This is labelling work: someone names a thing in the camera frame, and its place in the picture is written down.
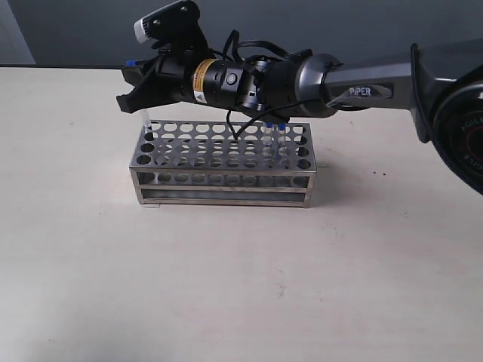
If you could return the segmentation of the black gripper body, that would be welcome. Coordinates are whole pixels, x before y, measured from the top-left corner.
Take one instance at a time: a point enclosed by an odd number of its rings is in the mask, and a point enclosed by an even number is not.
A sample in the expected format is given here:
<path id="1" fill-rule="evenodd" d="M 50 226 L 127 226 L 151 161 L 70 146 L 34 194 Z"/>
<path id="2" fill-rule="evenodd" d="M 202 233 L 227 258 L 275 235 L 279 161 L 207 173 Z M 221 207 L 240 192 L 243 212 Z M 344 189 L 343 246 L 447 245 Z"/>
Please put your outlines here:
<path id="1" fill-rule="evenodd" d="M 193 90 L 193 79 L 197 68 L 202 63 L 208 67 L 215 62 L 213 57 L 204 58 L 194 53 L 184 54 L 181 60 L 168 53 L 163 53 L 151 59 L 154 79 L 153 89 L 150 91 L 150 107 L 167 106 L 179 102 L 198 103 L 203 106 L 215 106 L 209 103 L 210 98 L 205 95 L 206 102 L 196 99 Z"/>

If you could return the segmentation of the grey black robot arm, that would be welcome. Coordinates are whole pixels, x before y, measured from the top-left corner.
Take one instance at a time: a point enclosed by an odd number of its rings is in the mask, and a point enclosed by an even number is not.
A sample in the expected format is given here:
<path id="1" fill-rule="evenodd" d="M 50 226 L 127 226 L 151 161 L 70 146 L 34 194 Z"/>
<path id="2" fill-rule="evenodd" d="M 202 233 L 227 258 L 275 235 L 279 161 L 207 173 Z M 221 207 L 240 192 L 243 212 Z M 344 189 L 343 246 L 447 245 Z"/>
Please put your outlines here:
<path id="1" fill-rule="evenodd" d="M 482 42 L 479 39 L 359 63 L 309 50 L 284 56 L 165 48 L 122 68 L 120 110 L 197 103 L 282 124 L 337 112 L 401 109 L 465 184 L 482 190 Z"/>

